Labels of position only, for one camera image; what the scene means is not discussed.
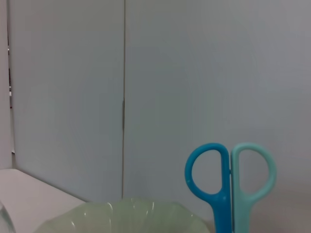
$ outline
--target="plastic bowl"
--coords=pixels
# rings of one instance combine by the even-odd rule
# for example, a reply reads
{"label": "plastic bowl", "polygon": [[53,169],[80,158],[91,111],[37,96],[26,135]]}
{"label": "plastic bowl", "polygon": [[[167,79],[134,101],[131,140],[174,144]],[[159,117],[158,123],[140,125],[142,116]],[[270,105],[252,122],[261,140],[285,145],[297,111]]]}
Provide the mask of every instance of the plastic bowl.
{"label": "plastic bowl", "polygon": [[125,199],[85,203],[45,222],[35,233],[210,233],[205,223],[174,202]]}

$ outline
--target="finger hole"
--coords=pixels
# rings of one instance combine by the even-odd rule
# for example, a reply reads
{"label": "finger hole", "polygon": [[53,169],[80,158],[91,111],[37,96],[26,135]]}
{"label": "finger hole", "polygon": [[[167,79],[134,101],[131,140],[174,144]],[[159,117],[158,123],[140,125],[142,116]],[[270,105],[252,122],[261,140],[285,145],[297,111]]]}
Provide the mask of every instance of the finger hole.
{"label": "finger hole", "polygon": [[239,156],[240,188],[247,194],[259,191],[268,180],[269,170],[264,158],[253,150],[243,150]]}
{"label": "finger hole", "polygon": [[216,194],[222,188],[221,157],[218,151],[209,150],[194,162],[192,177],[196,185],[208,194]]}

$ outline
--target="white wall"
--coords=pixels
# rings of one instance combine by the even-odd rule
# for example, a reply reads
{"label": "white wall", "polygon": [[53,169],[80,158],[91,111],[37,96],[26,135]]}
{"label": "white wall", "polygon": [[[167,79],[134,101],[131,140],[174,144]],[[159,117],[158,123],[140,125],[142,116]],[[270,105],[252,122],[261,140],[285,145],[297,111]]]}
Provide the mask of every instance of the white wall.
{"label": "white wall", "polygon": [[[184,181],[199,145],[251,141],[274,155],[278,180],[251,232],[311,228],[311,1],[128,0],[125,197],[176,200],[206,220]],[[244,153],[242,185],[267,174]],[[220,159],[200,158],[195,181],[217,192]]]}
{"label": "white wall", "polygon": [[121,198],[123,0],[10,0],[17,167]]}
{"label": "white wall", "polygon": [[6,0],[0,0],[0,168],[12,166]]}

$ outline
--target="scissors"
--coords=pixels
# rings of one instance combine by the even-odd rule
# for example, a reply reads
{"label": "scissors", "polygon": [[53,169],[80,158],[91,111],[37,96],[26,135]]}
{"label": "scissors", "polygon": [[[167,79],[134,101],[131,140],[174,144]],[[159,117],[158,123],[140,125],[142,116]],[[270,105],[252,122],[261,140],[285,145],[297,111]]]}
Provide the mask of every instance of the scissors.
{"label": "scissors", "polygon": [[[208,194],[202,191],[192,178],[192,168],[195,160],[202,153],[209,150],[216,150],[221,156],[222,188],[216,194]],[[246,194],[240,188],[239,155],[243,150],[253,150],[259,153],[268,164],[268,180],[264,187],[254,194]],[[268,195],[276,183],[276,164],[270,153],[260,145],[241,143],[237,144],[231,151],[230,170],[229,153],[226,147],[219,143],[208,143],[195,149],[188,158],[185,167],[185,178],[191,192],[211,205],[214,213],[216,233],[249,233],[249,216],[253,205]],[[232,194],[232,212],[230,194]]]}

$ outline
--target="white table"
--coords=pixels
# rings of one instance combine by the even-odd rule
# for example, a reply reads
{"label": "white table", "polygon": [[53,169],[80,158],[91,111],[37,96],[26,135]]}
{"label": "white table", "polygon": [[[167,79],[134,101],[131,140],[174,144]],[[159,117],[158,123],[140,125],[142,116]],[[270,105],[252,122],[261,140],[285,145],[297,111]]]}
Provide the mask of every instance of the white table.
{"label": "white table", "polygon": [[0,170],[0,201],[17,233],[33,233],[44,221],[84,203],[15,169]]}

